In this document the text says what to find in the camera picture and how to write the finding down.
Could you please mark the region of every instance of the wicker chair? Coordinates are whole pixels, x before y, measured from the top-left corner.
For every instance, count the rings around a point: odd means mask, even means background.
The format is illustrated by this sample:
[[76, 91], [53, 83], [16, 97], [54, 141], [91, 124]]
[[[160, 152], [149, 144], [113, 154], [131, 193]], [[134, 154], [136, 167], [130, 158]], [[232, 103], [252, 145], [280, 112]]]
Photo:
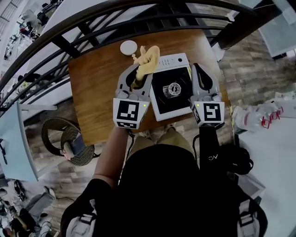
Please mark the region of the wicker chair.
[[[60, 149], [53, 146], [50, 142], [48, 130], [63, 132], [61, 137], [61, 149], [64, 148], [65, 142], [73, 142], [76, 139], [77, 134], [81, 133], [79, 125], [75, 122], [60, 117], [47, 119], [42, 125], [41, 136], [46, 149], [56, 156], [63, 155], [61, 155]], [[99, 155], [94, 153], [94, 145], [85, 146], [78, 155], [71, 158], [70, 162], [76, 166], [84, 166], [87, 165], [93, 158], [98, 156]]]

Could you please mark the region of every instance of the stair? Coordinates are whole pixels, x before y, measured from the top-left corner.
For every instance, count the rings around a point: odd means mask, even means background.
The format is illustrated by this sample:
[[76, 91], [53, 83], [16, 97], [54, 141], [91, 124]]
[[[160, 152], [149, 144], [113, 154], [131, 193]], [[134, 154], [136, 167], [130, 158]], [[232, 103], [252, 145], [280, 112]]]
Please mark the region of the stair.
[[[164, 3], [164, 4], [156, 4], [155, 6], [149, 8], [148, 10], [140, 13], [135, 16], [135, 19], [143, 18], [143, 17], [151, 17], [163, 14], [173, 14], [173, 13], [191, 13], [190, 9], [187, 7], [185, 3]], [[165, 28], [172, 28], [176, 26], [188, 26], [188, 25], [200, 25], [198, 21], [194, 17], [186, 17], [186, 18], [178, 18], [178, 19], [155, 19], [149, 20], [146, 22], [138, 22], [133, 25], [127, 25], [122, 27], [115, 32], [113, 32], [110, 36], [108, 36], [102, 43], [111, 41], [116, 38], [120, 38], [126, 35], [132, 35], [136, 33], [148, 31], [156, 31]], [[204, 30], [206, 34], [210, 34], [209, 30]]]

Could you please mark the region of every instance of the wooden tabletop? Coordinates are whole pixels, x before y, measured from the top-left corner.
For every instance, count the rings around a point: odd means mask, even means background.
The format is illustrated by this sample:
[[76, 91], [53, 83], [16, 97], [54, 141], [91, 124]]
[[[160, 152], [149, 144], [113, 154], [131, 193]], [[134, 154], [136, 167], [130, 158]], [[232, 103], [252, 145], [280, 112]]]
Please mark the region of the wooden tabletop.
[[[160, 56], [186, 53], [190, 64], [195, 62], [209, 68], [218, 78], [222, 99], [229, 105], [226, 87], [211, 49], [202, 30], [178, 30], [153, 33], [132, 38], [138, 45], [136, 56], [140, 55], [141, 45], [149, 49], [153, 45], [160, 48]], [[107, 140], [114, 127], [113, 98], [120, 74], [133, 64], [131, 56], [120, 52], [122, 41], [94, 50], [69, 64], [70, 81], [75, 110], [86, 145]], [[138, 131], [153, 129], [169, 123], [190, 118], [187, 114], [157, 122], [152, 105]]]

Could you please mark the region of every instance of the floor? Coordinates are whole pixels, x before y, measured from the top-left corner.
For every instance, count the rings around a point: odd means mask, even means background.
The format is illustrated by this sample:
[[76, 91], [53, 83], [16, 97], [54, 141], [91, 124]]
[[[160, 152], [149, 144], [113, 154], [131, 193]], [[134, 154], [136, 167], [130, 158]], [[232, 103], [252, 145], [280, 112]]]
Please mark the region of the floor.
[[[203, 10], [205, 12], [212, 11], [212, 9], [206, 8]], [[296, 82], [295, 63], [287, 59], [273, 61], [258, 31], [227, 50], [224, 58], [219, 62], [219, 66], [224, 75], [228, 96], [233, 106], [263, 103], [271, 99], [276, 91], [284, 91], [289, 84]], [[218, 131], [220, 144], [232, 141], [233, 134], [229, 111], [225, 114], [225, 126]], [[26, 123], [29, 146], [38, 169], [54, 159], [45, 149], [40, 137], [42, 121], [50, 116], [62, 116], [77, 121], [73, 102], [68, 100], [60, 104], [57, 111], [42, 113]], [[177, 131], [181, 132], [190, 143], [192, 143], [193, 137], [198, 134], [198, 128], [193, 118], [178, 122]], [[159, 128], [151, 132], [153, 138], [157, 139], [162, 134], [162, 129]], [[52, 141], [57, 142], [59, 136], [60, 134], [53, 133]], [[96, 152], [99, 153], [103, 146], [104, 144], [97, 144], [95, 146]], [[65, 208], [73, 202], [70, 199], [76, 199], [90, 181], [96, 161], [97, 159], [93, 159], [90, 164], [84, 167], [76, 167], [64, 161], [52, 172], [45, 174], [39, 183], [24, 182], [29, 198], [42, 193], [44, 185], [54, 188], [58, 200], [45, 210], [53, 217], [51, 223], [54, 232], [59, 229]], [[9, 194], [4, 196], [3, 199], [9, 200], [11, 204], [18, 205], [19, 202], [13, 195], [11, 182], [9, 185]]]

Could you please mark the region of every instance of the black stove top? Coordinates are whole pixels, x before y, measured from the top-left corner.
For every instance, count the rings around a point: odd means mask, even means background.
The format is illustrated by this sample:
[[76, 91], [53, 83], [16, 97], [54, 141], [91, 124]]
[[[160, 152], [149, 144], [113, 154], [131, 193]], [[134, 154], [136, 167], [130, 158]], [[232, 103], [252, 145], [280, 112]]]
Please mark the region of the black stove top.
[[[179, 95], [169, 93], [168, 87], [172, 83], [181, 86]], [[160, 114], [190, 106], [192, 82], [187, 67], [154, 73], [152, 86]]]

